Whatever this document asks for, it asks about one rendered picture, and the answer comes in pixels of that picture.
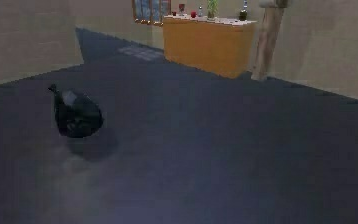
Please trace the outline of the wooden framed window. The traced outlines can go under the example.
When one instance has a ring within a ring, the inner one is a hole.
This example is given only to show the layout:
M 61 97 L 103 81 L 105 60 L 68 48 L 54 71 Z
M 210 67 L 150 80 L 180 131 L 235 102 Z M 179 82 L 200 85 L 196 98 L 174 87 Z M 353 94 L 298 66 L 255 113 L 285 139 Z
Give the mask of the wooden framed window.
M 135 23 L 162 26 L 171 14 L 171 0 L 131 0 Z

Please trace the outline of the dark glass bottle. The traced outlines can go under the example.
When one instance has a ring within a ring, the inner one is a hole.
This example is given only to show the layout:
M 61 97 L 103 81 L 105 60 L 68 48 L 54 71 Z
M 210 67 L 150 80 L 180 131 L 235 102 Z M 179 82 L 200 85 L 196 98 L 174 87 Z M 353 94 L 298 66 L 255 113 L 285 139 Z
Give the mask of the dark glass bottle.
M 248 1 L 243 0 L 243 8 L 239 12 L 239 20 L 246 21 L 248 15 Z

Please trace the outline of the orange wooden sideboard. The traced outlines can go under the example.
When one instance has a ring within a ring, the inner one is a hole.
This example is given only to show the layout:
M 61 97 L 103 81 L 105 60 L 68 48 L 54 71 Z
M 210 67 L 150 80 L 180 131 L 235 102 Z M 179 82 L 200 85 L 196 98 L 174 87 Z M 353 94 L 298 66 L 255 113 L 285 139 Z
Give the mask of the orange wooden sideboard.
M 168 61 L 235 79 L 249 69 L 256 21 L 165 16 Z

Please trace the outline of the black garbage bag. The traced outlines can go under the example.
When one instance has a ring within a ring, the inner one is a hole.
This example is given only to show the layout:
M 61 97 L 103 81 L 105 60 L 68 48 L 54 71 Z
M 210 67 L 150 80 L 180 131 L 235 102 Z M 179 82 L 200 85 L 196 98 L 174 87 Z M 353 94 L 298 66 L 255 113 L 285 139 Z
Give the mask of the black garbage bag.
M 102 111 L 86 94 L 72 89 L 59 90 L 56 84 L 51 84 L 48 89 L 53 93 L 54 119 L 62 136 L 85 138 L 102 127 Z

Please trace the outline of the green house plant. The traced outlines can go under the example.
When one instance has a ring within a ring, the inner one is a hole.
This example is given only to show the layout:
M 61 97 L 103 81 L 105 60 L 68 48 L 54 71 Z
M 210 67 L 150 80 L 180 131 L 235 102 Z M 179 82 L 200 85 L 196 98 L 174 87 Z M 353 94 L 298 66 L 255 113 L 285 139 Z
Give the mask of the green house plant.
M 218 0 L 207 0 L 207 19 L 214 20 L 218 12 Z

